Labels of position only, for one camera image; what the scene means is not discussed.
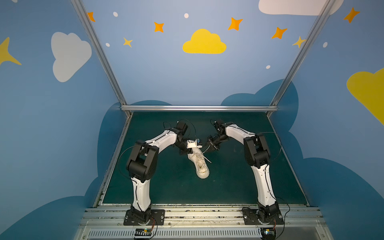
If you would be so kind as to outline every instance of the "yellow star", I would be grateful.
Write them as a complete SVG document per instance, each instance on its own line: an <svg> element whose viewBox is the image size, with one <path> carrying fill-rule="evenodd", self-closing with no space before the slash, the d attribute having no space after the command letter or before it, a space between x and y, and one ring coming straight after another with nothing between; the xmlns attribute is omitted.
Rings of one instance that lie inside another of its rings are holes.
<svg viewBox="0 0 384 240"><path fill-rule="evenodd" d="M163 25L164 23L155 23L155 31L160 31L163 33Z"/></svg>
<svg viewBox="0 0 384 240"><path fill-rule="evenodd" d="M353 18L359 14L360 12L355 11L354 8L349 12L349 14L343 19L343 20L348 20L349 23L352 22Z"/></svg>
<svg viewBox="0 0 384 240"><path fill-rule="evenodd" d="M284 33L286 30L287 30L287 28L286 28L286 29L280 29L280 28L277 28L277 29L276 29L276 33L275 33L275 35L274 35L272 38L280 38L280 39L281 39L281 37L283 36L283 33Z"/></svg>
<svg viewBox="0 0 384 240"><path fill-rule="evenodd" d="M21 65L14 57L8 52L9 38L6 38L2 44L0 44L0 65L5 61L10 61Z"/></svg>
<svg viewBox="0 0 384 240"><path fill-rule="evenodd" d="M131 42L132 42L132 40L126 40L125 38L124 38L124 40L125 40L125 43L123 44L123 45L129 45L131 48L132 48L132 46L131 46Z"/></svg>
<svg viewBox="0 0 384 240"><path fill-rule="evenodd" d="M235 29L238 31L239 30L239 24L241 23L241 21L243 21L243 20L242 19L236 20L236 19L232 18L232 23L229 26L228 30Z"/></svg>
<svg viewBox="0 0 384 240"><path fill-rule="evenodd" d="M299 48L300 48L301 44L302 44L305 40L306 40L306 39L302 40L301 37L299 36L299 40L298 40L295 44L292 44L292 46L294 46L294 45L298 45Z"/></svg>

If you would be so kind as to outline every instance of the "blue wall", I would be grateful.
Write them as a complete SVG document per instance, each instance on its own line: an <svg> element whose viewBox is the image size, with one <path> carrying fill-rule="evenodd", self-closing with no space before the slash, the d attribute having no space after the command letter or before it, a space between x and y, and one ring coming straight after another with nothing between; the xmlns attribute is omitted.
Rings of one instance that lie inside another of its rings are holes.
<svg viewBox="0 0 384 240"><path fill-rule="evenodd" d="M72 239L126 116L93 49L68 81L53 73L54 33L89 42L70 0L15 2L0 3L0 44L21 63L0 48L0 239Z"/></svg>
<svg viewBox="0 0 384 240"><path fill-rule="evenodd" d="M273 98L277 85L260 101L249 101L249 96L285 77L299 51L293 44L299 36L305 39L316 19L306 9L302 15L266 14L254 0L83 2L93 12L92 24L129 104L221 105L235 100L269 105L266 99ZM296 2L292 0L288 13L301 8ZM243 19L238 31L228 30L231 18ZM164 23L163 32L154 31L154 22ZM272 39L277 27L287 30L281 39ZM201 28L218 34L225 52L184 52L183 44ZM132 40L131 47L123 45L124 38Z"/></svg>
<svg viewBox="0 0 384 240"><path fill-rule="evenodd" d="M343 19L352 8L360 13L349 23ZM346 84L357 72L384 68L383 8L379 0L345 0L271 116L309 203L320 207L335 240L384 239L384 125ZM374 231L358 235L355 226Z"/></svg>

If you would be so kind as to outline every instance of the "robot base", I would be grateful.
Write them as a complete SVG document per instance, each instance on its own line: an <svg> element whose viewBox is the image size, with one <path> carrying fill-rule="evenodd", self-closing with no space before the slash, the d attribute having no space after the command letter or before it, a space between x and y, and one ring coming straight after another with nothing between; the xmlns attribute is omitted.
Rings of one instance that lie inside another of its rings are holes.
<svg viewBox="0 0 384 240"><path fill-rule="evenodd" d="M161 226L164 225L164 213L164 209L151 210L149 207L147 211L141 212L131 206L131 209L125 213L123 224L124 226L151 226L153 224L153 220L151 219L152 217L155 219L155 225Z"/></svg>
<svg viewBox="0 0 384 240"><path fill-rule="evenodd" d="M259 209L249 209L243 208L242 212L244 215L244 224L245 225L274 225L274 219L276 220L276 225L283 225L284 220L281 214L274 215L267 220L265 220L263 214L259 213Z"/></svg>

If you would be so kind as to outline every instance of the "aluminum frame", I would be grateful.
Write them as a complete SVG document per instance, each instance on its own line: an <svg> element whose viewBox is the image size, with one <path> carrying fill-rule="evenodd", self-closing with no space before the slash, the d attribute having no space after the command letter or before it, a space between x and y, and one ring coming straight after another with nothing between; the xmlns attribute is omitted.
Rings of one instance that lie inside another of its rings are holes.
<svg viewBox="0 0 384 240"><path fill-rule="evenodd" d="M257 205L237 204L237 205L193 205L193 204L154 204L152 209L164 209L164 226L159 229L238 229L246 230L248 228L271 227L273 225L245 225L241 209L243 207L257 208ZM284 215L288 211L285 204L279 205L281 213ZM85 210L75 240L87 239L89 233L93 230L103 229L110 231L134 230L142 226L124 226L124 216L129 206L125 207L98 207ZM320 239L333 240L327 224L317 207L306 207L305 205L290 205L290 212L285 219L286 228L313 228Z"/></svg>
<svg viewBox="0 0 384 240"><path fill-rule="evenodd" d="M297 54L295 60L293 61L293 64L291 68L289 69L287 75L285 76L283 82L281 83L279 89L277 90L275 96L272 99L271 106L277 106L280 99L284 95L286 89L288 88L289 84L291 83L293 77L295 76L297 70L299 69L300 65L304 61L304 58L308 54L310 48L312 47L313 43L315 42L317 36L319 35L320 31L322 30L325 22L327 21L328 17L330 16L330 11L335 3L336 0L327 0L327 2L324 4L322 10L320 11L319 16L317 17L316 21L314 22L310 32L307 35L306 41L304 42L304 45L300 48L299 53ZM267 116L270 117L272 114L271 111L267 112Z"/></svg>
<svg viewBox="0 0 384 240"><path fill-rule="evenodd" d="M277 106L200 106L200 105L122 105L123 111L225 111L225 112L265 112L277 111Z"/></svg>
<svg viewBox="0 0 384 240"><path fill-rule="evenodd" d="M116 145L115 152L113 153L111 162L109 163L108 169L104 175L103 182L99 188L98 194L97 194L96 199L93 203L93 207L97 207L103 203L104 196L105 196L105 193L106 193L107 188L109 186L109 182L111 181L111 177L112 177L113 171L115 169L116 162L117 162L117 159L119 157L125 136L128 132L128 127L129 127L129 124L131 123L132 116L133 116L133 114L131 114L130 117L127 117L127 120L126 120L124 127L122 129L118 144Z"/></svg>
<svg viewBox="0 0 384 240"><path fill-rule="evenodd" d="M116 96L118 97L121 105L126 105L127 102L124 98L124 95L121 91L121 88L119 86L119 83L112 71L111 65L109 64L109 61L103 51L103 48L100 44L99 38L97 37L97 34L92 26L91 21L89 20L87 11L85 9L85 6L81 0L71 0L77 15L80 18L81 23L84 26L85 32L87 33L89 39L91 40L91 43L93 45L93 48L97 54L97 56L100 59L101 65L104 68L105 73L107 74L107 77L109 81L111 82L111 85L113 87L113 90L116 93Z"/></svg>
<svg viewBox="0 0 384 240"><path fill-rule="evenodd" d="M285 156L285 159L287 160L287 162L288 162L288 164L289 164L289 167L291 168L292 173L293 173L293 175L295 176L296 182L297 182L297 184L299 185L300 190L301 190L301 192L303 193L303 195L304 195L304 197L305 197L305 200L307 201L307 206L309 206L310 204L308 203L307 196L305 195L304 190L303 190L303 188L301 187L301 184L300 184L300 182L299 182L299 179L297 178L296 173L295 173L295 171L293 170L293 167L292 167L292 165L291 165L291 162L289 161L288 156L287 156L287 154L285 153L284 147L283 147L283 145L281 144L280 136L276 133L276 130L275 130L275 128L274 128L274 126L273 126L273 124L272 124L272 122L271 122L271 119L270 119L269 117L268 117L268 121L269 121L269 124L271 124L271 127L272 127L272 129L273 129L273 132L278 136L278 137L277 137L277 141L278 141L279 144L280 144L281 151L283 152L283 154L284 154L284 156Z"/></svg>

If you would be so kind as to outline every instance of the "vent grille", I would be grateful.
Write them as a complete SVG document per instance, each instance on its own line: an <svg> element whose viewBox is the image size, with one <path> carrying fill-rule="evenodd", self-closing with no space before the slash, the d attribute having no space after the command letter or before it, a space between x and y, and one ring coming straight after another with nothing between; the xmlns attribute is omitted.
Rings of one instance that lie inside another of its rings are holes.
<svg viewBox="0 0 384 240"><path fill-rule="evenodd" d="M132 239L132 230L118 230L113 228L91 229L89 240L93 239ZM176 228L158 229L153 238L255 238L261 237L260 228Z"/></svg>

